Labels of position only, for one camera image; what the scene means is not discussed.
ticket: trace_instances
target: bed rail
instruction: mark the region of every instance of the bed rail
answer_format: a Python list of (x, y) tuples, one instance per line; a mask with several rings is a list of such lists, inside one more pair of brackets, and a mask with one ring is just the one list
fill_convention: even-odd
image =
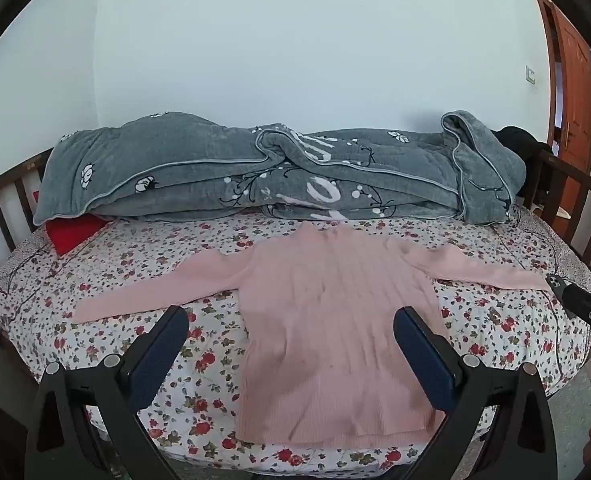
[[(558, 208), (562, 201), (562, 193), (564, 192), (567, 180), (572, 179), (579, 185), (578, 198), (573, 207), (573, 211), (571, 212), (571, 220), (569, 220), (564, 232), (560, 233), (560, 236), (565, 243), (570, 246), (576, 230), (578, 229), (580, 219), (582, 218), (589, 191), (591, 192), (591, 176), (550, 153), (544, 151), (540, 152), (539, 159), (527, 181), (527, 192), (525, 193), (525, 207), (527, 208), (530, 208), (533, 203), (533, 197), (540, 180), (543, 164), (549, 166), (553, 171), (551, 187), (546, 201), (544, 202), (544, 208), (541, 215), (542, 220), (550, 226), (553, 226), (553, 221), (557, 216)], [(591, 268), (591, 236), (589, 237), (587, 246), (579, 256), (580, 259)]]
[[(22, 206), (22, 212), (24, 213), (24, 218), (28, 223), (29, 229), (31, 231), (35, 231), (36, 227), (33, 224), (33, 213), (31, 211), (31, 206), (28, 201), (28, 195), (26, 193), (26, 189), (24, 187), (24, 181), (22, 178), (25, 175), (33, 173), (37, 171), (40, 176), (40, 180), (44, 175), (44, 168), (46, 167), (46, 161), (51, 155), (51, 149), (45, 150), (44, 152), (40, 153), (39, 155), (32, 156), (28, 160), (25, 160), (21, 164), (18, 164), (14, 168), (6, 171), (5, 173), (0, 175), (0, 191), (5, 189), (8, 186), (14, 186), (16, 189), (16, 193), (18, 194), (19, 203)], [(2, 235), (4, 237), (4, 241), (8, 246), (9, 251), (13, 251), (16, 248), (16, 242), (13, 240), (11, 232), (8, 228), (8, 223), (6, 223), (6, 219), (4, 218), (4, 213), (2, 211), (2, 206), (0, 205), (0, 231), (2, 231)]]

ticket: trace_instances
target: gray comforter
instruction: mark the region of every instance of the gray comforter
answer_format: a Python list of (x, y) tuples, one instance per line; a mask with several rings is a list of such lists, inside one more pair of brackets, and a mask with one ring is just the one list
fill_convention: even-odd
[(468, 112), (442, 131), (300, 134), (228, 128), (179, 112), (68, 135), (48, 160), (35, 224), (99, 216), (203, 220), (261, 206), (292, 219), (454, 217), (502, 222), (526, 177)]

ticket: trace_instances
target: blue gripper pad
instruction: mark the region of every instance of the blue gripper pad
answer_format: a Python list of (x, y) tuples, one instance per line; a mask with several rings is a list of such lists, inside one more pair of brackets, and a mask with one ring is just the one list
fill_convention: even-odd
[(170, 306), (149, 333), (139, 336), (124, 354), (120, 382), (131, 413), (148, 408), (186, 341), (186, 311)]
[[(434, 409), (450, 413), (455, 409), (455, 377), (429, 340), (437, 338), (418, 314), (409, 307), (400, 308), (393, 320), (395, 340)], [(448, 350), (453, 351), (447, 341)]]

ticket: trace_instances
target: pink sweater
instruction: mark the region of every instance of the pink sweater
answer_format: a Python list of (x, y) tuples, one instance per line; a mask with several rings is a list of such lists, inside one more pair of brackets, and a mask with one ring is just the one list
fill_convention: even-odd
[(487, 265), (447, 244), (428, 250), (341, 225), (302, 226), (238, 253), (208, 250), (176, 270), (80, 302), (84, 322), (239, 290), (250, 343), (236, 435), (254, 443), (344, 448), (427, 442), (433, 410), (393, 337), (411, 305), (446, 335), (431, 278), (548, 289), (536, 272)]

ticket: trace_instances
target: bed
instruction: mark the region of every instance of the bed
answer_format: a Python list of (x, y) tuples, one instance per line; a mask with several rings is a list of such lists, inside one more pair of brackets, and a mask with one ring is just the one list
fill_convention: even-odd
[[(119, 283), (168, 272), (198, 251), (230, 252), (264, 238), (288, 236), (299, 224), (267, 218), (256, 210), (208, 222), (115, 221), (58, 258), (44, 229), (32, 225), (22, 180), (34, 171), (41, 176), (48, 156), (49, 152), (41, 153), (0, 176), (0, 191), (15, 187), (32, 231), (16, 246), (0, 207), (0, 231), (12, 251), (0, 267), (1, 341), (14, 347), (19, 366), (36, 380), (54, 360), (67, 368), (86, 367), (109, 353), (124, 352), (163, 312), (76, 325), (70, 318), (80, 299)], [(541, 164), (552, 166), (554, 176), (537, 218), (527, 208)], [(581, 193), (561, 238), (550, 225), (567, 178), (579, 181)], [(407, 218), (350, 224), (371, 235), (408, 237), (429, 247), (455, 244), (485, 262), (555, 272), (591, 290), (591, 271), (583, 263), (591, 260), (591, 238), (581, 258), (565, 243), (573, 238), (591, 178), (543, 153), (527, 188), (527, 208), (514, 206), (511, 221), (503, 225)], [(326, 227), (325, 222), (316, 224)], [(500, 368), (534, 362), (548, 395), (562, 388), (589, 357), (591, 330), (581, 320), (569, 319), (552, 293), (447, 281), (435, 282), (435, 291), (450, 342), (460, 354), (476, 354), (486, 365)], [(216, 468), (333, 478), (373, 477), (393, 465), (416, 460), (424, 443), (388, 449), (304, 449), (237, 440), (234, 418), (246, 333), (236, 301), (231, 291), (186, 305), (190, 335), (153, 405), (140, 413), (166, 457)], [(89, 408), (89, 416), (102, 433), (98, 410)], [(492, 416), (487, 409), (477, 436), (488, 430)]]

